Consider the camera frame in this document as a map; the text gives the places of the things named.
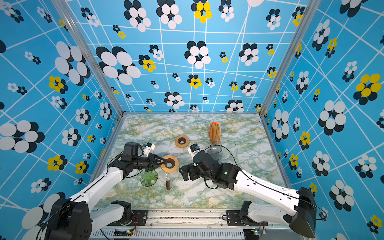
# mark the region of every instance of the black mounting plate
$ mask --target black mounting plate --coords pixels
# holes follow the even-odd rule
[[[148,210],[132,210],[132,212],[133,212],[132,221],[128,225],[126,225],[126,223],[124,224],[123,221],[119,220],[119,221],[108,224],[108,226],[122,226],[122,225],[135,226],[135,220],[133,219],[134,217],[137,217],[139,220],[136,223],[136,226],[145,226],[147,222]]]
[[[240,210],[227,210],[227,224],[229,227],[235,227],[235,226],[247,226],[241,222],[240,218]],[[268,226],[268,222],[262,222],[264,226]]]

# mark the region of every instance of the small glass bottle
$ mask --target small glass bottle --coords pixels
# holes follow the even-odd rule
[[[170,174],[166,174],[166,185],[167,185],[167,190],[170,190]]]

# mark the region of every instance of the vent grille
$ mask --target vent grille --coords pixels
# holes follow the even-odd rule
[[[136,229],[137,232],[131,239],[244,239],[242,229]],[[113,237],[112,230],[103,230],[110,239],[127,239],[130,237]],[[105,239],[101,231],[96,231],[91,237],[93,239]]]

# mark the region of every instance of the green glass bowl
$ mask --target green glass bowl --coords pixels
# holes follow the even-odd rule
[[[141,175],[140,182],[144,187],[150,187],[157,182],[158,177],[156,171],[145,172]]]

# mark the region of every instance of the clear glass vase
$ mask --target clear glass vase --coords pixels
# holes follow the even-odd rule
[[[221,146],[221,142],[212,143],[206,152],[218,162],[223,158],[223,147]]]

